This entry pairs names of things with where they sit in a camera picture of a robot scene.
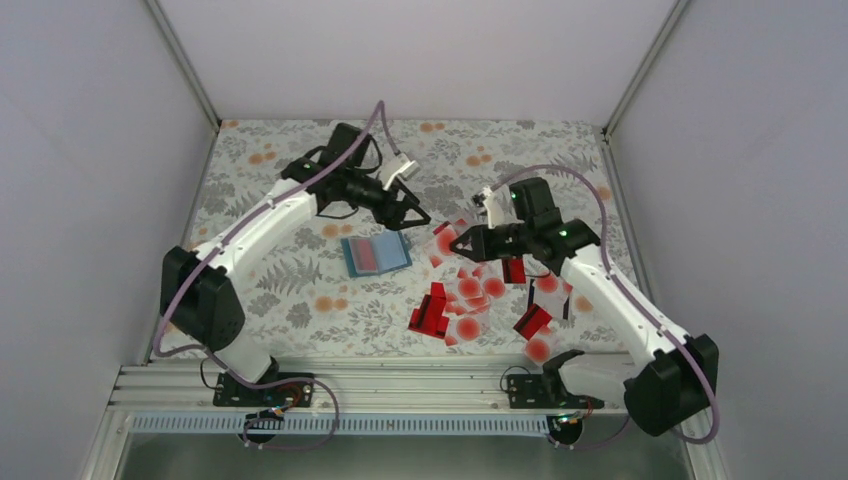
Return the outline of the teal leather card holder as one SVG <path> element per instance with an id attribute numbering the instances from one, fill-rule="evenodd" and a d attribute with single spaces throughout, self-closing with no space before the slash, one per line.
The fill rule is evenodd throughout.
<path id="1" fill-rule="evenodd" d="M 379 271 L 374 274 L 357 274 L 354 271 L 353 262 L 349 248 L 349 241 L 353 238 L 370 239 L 374 247 Z M 385 273 L 390 273 L 408 268 L 412 265 L 412 258 L 409 251 L 409 243 L 405 237 L 397 231 L 384 231 L 378 235 L 371 237 L 347 237 L 340 241 L 342 253 L 344 255 L 345 264 L 350 277 L 369 277 L 378 276 Z"/>

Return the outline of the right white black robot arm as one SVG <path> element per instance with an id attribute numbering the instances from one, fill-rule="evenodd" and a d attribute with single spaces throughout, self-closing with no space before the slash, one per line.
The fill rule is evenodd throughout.
<path id="1" fill-rule="evenodd" d="M 475 262 L 533 257 L 585 296 L 624 343 L 629 361 L 603 360 L 571 350 L 543 366 L 541 391 L 555 407 L 578 396 L 621 405 L 651 436 L 708 410 L 717 434 L 719 350 L 706 334 L 694 337 L 666 317 L 610 260 L 602 235 L 580 219 L 564 220 L 549 184 L 529 178 L 509 187 L 516 222 L 508 223 L 492 188 L 473 196 L 484 223 L 454 240 L 452 252 Z"/>

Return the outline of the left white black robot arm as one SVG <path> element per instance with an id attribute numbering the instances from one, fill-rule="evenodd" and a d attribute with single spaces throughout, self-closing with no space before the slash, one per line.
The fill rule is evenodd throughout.
<path id="1" fill-rule="evenodd" d="M 265 196 L 214 238 L 188 250 L 176 246 L 162 263 L 160 313 L 192 338 L 199 350 L 239 381 L 239 392 L 255 405 L 278 391 L 277 363 L 244 331 L 245 312 L 237 290 L 250 270 L 290 233 L 342 202 L 365 209 L 387 230 L 426 225 L 430 216 L 404 184 L 418 168 L 396 151 L 363 167 L 376 145 L 367 131 L 338 124 L 325 145 L 290 162 Z"/>

